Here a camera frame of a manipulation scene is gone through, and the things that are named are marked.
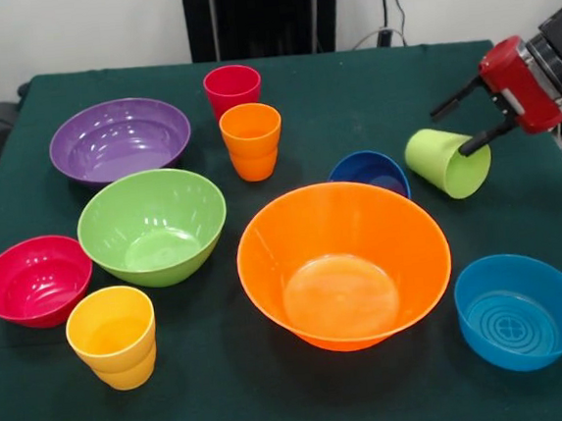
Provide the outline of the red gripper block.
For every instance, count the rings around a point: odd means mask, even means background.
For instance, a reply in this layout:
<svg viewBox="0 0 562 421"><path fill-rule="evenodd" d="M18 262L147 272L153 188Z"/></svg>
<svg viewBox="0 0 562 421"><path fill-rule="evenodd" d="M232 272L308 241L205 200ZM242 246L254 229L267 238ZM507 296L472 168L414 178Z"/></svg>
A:
<svg viewBox="0 0 562 421"><path fill-rule="evenodd" d="M562 123L562 93L552 84L537 58L518 35L512 35L488 50L479 67L480 75L431 110L432 120L443 119L457 108L461 100L486 85L507 101L516 122L526 133L548 132ZM505 120L470 137L459 146L458 152L469 157L516 127L514 121Z"/></svg>

